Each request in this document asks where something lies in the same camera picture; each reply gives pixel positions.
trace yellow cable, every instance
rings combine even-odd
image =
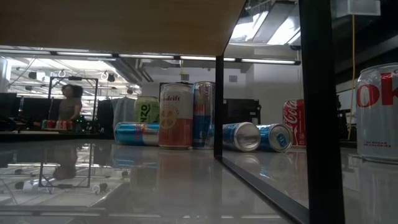
[[[351,86],[351,108],[349,111],[349,128],[348,139],[351,137],[351,121],[353,119],[353,100],[354,100],[354,85],[355,85],[355,16],[353,15],[353,84]]]

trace green can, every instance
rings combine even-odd
[[[134,104],[134,122],[159,123],[159,99],[138,96]]]

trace blue and silver can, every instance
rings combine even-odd
[[[114,139],[120,144],[158,146],[159,124],[120,122],[114,129]]]
[[[259,150],[285,152],[293,144],[292,132],[284,124],[257,125],[261,134]]]
[[[213,149],[214,146],[215,84],[193,84],[193,137],[194,149]]]
[[[256,150],[260,145],[260,131],[250,122],[224,124],[223,145],[243,152]]]

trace woman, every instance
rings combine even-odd
[[[66,99],[61,101],[58,120],[78,119],[81,111],[83,88],[78,85],[67,84],[62,87],[62,94]]]

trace gray shirt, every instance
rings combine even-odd
[[[75,106],[81,106],[80,98],[69,98],[60,103],[59,119],[68,120],[75,114]]]

